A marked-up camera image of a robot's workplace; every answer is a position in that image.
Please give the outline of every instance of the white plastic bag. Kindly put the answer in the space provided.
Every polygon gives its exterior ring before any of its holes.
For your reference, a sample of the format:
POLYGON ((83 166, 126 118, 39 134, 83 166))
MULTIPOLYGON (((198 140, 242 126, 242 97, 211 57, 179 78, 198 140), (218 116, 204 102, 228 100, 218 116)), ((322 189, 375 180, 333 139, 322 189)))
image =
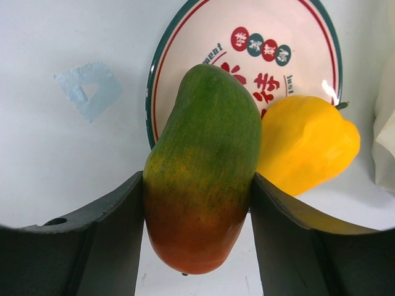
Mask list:
MULTIPOLYGON (((388 2, 389 21, 395 39, 395 0, 388 2)), ((395 194, 395 49, 381 74, 375 105, 372 155, 375 161, 375 182, 395 194)))

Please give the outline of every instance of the white plate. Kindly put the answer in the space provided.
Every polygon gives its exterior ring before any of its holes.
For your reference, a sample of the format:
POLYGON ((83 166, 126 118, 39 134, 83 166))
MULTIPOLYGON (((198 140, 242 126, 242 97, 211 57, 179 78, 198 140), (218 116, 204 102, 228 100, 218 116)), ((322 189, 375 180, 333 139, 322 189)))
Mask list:
POLYGON ((189 0, 164 33, 149 73, 146 113, 151 147, 193 65, 232 73, 265 113, 292 94, 340 99, 341 53, 335 28, 320 1, 189 0))

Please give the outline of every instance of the blue tape piece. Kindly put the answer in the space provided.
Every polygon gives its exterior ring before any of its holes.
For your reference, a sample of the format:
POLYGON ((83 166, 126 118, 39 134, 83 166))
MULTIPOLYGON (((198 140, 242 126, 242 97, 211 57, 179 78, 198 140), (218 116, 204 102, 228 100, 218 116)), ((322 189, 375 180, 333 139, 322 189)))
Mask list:
POLYGON ((110 107, 123 93, 123 89, 108 66, 93 62, 82 67, 54 75, 66 96, 90 123, 110 107), (86 84, 98 85, 89 99, 83 90, 86 84))

